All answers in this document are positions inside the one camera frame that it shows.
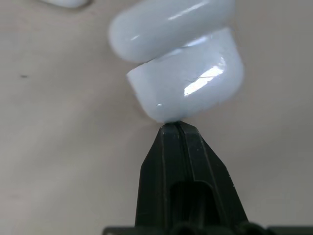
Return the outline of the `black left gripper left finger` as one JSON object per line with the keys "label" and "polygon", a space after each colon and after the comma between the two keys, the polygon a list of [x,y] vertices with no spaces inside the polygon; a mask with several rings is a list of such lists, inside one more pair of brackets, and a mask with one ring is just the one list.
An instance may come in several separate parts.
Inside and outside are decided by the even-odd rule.
{"label": "black left gripper left finger", "polygon": [[140,169],[136,225],[172,224],[172,187],[188,178],[179,123],[160,127]]}

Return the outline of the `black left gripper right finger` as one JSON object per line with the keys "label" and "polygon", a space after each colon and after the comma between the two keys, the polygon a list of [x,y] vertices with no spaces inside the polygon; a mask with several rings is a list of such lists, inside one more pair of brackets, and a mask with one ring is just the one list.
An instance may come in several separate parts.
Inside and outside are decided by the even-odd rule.
{"label": "black left gripper right finger", "polygon": [[180,123],[192,179],[204,185],[201,206],[210,223],[242,223],[247,216],[225,164],[196,127]]}

